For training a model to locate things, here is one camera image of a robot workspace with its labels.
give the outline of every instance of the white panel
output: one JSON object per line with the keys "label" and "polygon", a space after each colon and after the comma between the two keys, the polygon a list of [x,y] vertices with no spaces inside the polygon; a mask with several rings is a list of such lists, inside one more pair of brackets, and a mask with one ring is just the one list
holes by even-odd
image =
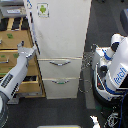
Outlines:
{"label": "white panel", "polygon": [[[38,58],[82,56],[91,0],[30,1],[37,41],[41,51],[41,55]],[[38,16],[37,3],[48,4],[48,18]]]}
{"label": "white panel", "polygon": [[50,61],[38,61],[42,78],[71,78],[79,77],[82,65],[82,59],[75,60],[50,60]]}
{"label": "white panel", "polygon": [[52,80],[43,80],[47,99],[77,98],[79,79],[65,79],[65,84],[57,84]]}

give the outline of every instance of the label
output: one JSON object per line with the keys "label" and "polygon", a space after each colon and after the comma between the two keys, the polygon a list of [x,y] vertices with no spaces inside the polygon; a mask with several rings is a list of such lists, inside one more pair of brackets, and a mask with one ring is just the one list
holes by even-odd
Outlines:
{"label": "label", "polygon": [[1,55],[1,58],[5,58],[6,56],[5,55]]}
{"label": "label", "polygon": [[9,39],[13,39],[13,35],[11,33],[7,34]]}
{"label": "label", "polygon": [[113,81],[117,87],[122,84],[127,73],[128,71],[120,64],[113,76]]}
{"label": "label", "polygon": [[16,53],[16,54],[13,54],[14,58],[18,58],[19,54]]}
{"label": "label", "polygon": [[7,10],[7,13],[9,13],[9,14],[20,14],[20,9]]}

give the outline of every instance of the refrigerator door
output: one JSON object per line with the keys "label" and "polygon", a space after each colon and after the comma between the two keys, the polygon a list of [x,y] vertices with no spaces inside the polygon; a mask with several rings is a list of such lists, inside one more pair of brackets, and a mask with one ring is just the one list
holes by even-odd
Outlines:
{"label": "refrigerator door", "polygon": [[41,59],[82,56],[86,40],[91,0],[30,0],[27,16],[36,39]]}

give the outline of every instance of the freezer drawer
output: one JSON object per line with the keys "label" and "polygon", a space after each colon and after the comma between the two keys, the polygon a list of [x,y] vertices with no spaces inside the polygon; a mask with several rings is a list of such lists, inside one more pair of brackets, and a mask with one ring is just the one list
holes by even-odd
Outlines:
{"label": "freezer drawer", "polygon": [[43,79],[47,99],[77,98],[79,79]]}
{"label": "freezer drawer", "polygon": [[71,78],[79,77],[82,65],[80,59],[59,59],[38,61],[42,78]]}

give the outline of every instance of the drawer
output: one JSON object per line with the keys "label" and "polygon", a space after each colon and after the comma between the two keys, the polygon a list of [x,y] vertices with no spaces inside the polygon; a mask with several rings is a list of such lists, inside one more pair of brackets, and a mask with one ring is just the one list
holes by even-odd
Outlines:
{"label": "drawer", "polygon": [[[13,67],[2,67],[0,68],[0,77],[5,76]],[[28,72],[27,72],[27,76],[34,76],[34,75],[38,75],[38,69],[36,67],[36,65],[28,66]]]}
{"label": "drawer", "polygon": [[24,41],[24,47],[31,47],[27,30],[0,31],[0,49],[17,49],[17,44]]}
{"label": "drawer", "polygon": [[77,98],[79,79],[43,79],[47,99]]}
{"label": "drawer", "polygon": [[38,61],[42,78],[79,77],[82,58]]}
{"label": "drawer", "polygon": [[41,88],[38,82],[38,76],[35,80],[32,81],[24,81],[19,86],[19,90],[17,93],[31,93],[31,92],[40,92]]}
{"label": "drawer", "polygon": [[[0,68],[4,66],[15,66],[17,64],[17,50],[0,50]],[[34,58],[29,61],[30,65],[35,65]]]}

